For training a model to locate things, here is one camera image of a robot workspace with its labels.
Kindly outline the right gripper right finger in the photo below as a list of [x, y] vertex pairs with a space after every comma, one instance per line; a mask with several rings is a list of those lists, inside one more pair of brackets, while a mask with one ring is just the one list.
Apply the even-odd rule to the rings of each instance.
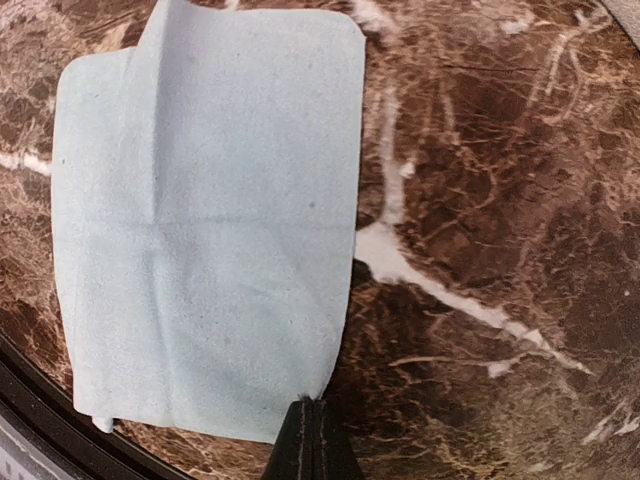
[[313, 402], [312, 478], [364, 478], [340, 416], [324, 400]]

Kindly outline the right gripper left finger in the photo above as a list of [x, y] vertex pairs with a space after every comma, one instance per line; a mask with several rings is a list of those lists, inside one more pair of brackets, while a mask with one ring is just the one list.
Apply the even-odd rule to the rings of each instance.
[[264, 480], [311, 478], [311, 399], [293, 402], [285, 415], [271, 456], [262, 474]]

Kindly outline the light blue cloth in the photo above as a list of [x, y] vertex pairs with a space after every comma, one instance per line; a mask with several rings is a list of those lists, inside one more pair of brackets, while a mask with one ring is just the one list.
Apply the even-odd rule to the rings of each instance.
[[365, 38], [328, 10], [155, 6], [57, 89], [51, 185], [74, 408], [273, 442], [340, 350]]

